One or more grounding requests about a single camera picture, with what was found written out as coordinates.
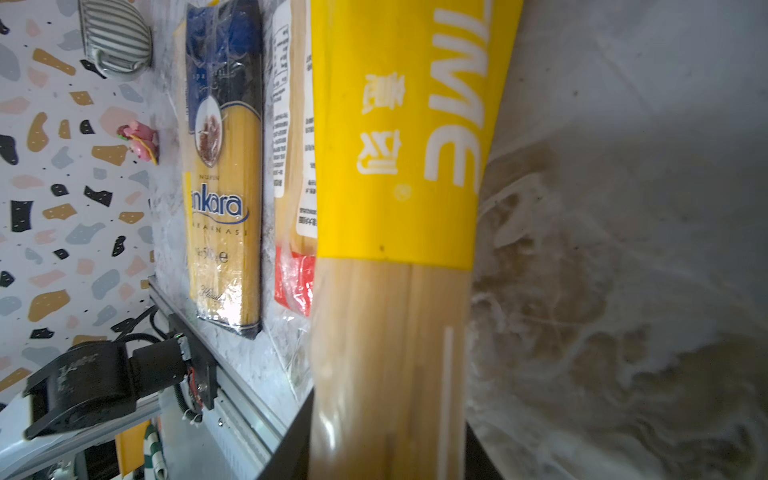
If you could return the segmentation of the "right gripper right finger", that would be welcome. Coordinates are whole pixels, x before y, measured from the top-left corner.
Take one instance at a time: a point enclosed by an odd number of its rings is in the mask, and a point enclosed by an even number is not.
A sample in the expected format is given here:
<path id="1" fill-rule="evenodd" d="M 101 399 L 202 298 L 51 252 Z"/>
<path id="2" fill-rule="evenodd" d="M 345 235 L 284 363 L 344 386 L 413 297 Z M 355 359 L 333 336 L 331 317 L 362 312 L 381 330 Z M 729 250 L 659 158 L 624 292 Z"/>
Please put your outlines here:
<path id="1" fill-rule="evenodd" d="M 471 425 L 465 423 L 465 480 L 503 480 Z"/>

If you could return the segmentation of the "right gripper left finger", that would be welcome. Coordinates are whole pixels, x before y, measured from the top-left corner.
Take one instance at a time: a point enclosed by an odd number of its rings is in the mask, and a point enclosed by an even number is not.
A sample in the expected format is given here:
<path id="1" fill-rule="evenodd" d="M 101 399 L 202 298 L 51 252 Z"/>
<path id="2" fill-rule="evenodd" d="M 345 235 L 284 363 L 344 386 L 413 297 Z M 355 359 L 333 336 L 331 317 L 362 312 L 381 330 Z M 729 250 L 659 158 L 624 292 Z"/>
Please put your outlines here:
<path id="1" fill-rule="evenodd" d="M 314 390 L 308 394 L 257 480 L 307 480 Z"/>

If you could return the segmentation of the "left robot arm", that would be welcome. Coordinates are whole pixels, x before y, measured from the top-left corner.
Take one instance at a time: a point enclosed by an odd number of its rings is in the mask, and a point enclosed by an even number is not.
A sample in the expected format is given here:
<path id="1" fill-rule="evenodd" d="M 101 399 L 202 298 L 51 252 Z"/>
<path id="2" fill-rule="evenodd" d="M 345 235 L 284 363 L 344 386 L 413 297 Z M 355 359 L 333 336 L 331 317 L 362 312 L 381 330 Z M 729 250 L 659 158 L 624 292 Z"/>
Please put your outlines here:
<path id="1" fill-rule="evenodd" d="M 191 400 L 182 413 L 202 421 L 217 395 L 217 362 L 197 339 L 184 334 L 158 338 L 127 334 L 115 341 L 84 342 L 27 379 L 22 397 L 31 407 L 24 438 L 62 434 L 128 416 L 138 402 L 166 388 L 179 397 L 187 384 Z"/>

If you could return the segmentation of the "yellow Pastatime spaghetti bag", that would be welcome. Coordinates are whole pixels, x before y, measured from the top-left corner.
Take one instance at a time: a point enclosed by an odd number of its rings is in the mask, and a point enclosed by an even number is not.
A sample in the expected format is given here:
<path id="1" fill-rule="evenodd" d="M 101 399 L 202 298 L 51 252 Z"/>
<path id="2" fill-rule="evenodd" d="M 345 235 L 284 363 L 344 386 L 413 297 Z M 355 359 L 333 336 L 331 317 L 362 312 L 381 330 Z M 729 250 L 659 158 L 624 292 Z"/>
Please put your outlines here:
<path id="1" fill-rule="evenodd" d="M 479 194 L 521 13 L 311 5 L 312 479 L 465 474 Z"/>

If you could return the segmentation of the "red spaghetti bag with barcode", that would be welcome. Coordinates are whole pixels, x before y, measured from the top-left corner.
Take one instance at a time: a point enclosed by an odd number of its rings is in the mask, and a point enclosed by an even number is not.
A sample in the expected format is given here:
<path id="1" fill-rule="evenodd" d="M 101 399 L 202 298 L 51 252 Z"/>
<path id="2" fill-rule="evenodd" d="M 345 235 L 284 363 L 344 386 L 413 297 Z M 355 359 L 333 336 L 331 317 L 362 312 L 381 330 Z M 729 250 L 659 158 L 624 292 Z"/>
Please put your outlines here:
<path id="1" fill-rule="evenodd" d="M 280 2 L 271 36 L 275 300 L 305 317 L 318 232 L 311 41 L 311 3 Z"/>

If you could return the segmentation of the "dark blue Ankara spaghetti bag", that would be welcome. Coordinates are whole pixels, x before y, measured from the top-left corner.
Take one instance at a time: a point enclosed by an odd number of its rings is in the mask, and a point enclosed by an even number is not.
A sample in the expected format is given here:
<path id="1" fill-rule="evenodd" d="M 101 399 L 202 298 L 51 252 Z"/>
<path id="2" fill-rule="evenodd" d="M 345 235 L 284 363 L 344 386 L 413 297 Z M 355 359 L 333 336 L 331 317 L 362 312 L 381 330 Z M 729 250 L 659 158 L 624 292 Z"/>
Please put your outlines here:
<path id="1" fill-rule="evenodd" d="M 261 327 L 259 5 L 189 5 L 173 41 L 189 296 L 198 318 L 253 338 Z"/>

